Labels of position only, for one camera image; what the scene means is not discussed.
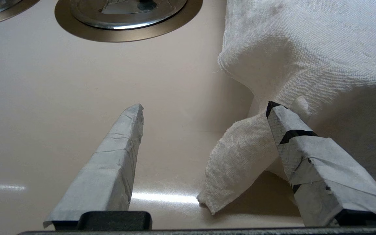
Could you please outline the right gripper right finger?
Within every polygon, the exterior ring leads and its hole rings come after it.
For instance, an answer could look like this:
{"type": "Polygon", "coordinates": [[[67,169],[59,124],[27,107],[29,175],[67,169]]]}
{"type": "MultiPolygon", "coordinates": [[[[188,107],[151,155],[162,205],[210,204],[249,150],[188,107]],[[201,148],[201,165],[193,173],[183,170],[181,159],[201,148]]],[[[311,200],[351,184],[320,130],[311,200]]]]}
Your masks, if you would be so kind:
{"type": "Polygon", "coordinates": [[[269,101],[266,118],[305,226],[376,226],[376,181],[364,167],[285,106],[269,101]]]}

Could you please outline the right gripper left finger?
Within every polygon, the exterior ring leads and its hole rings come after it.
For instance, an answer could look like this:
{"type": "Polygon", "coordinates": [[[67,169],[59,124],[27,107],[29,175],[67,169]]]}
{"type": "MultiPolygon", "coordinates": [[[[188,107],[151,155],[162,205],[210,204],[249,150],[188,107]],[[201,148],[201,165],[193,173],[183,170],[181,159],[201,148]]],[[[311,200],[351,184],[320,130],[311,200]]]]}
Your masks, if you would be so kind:
{"type": "Polygon", "coordinates": [[[43,223],[78,221],[93,211],[126,211],[143,135],[143,107],[126,108],[43,223]]]}

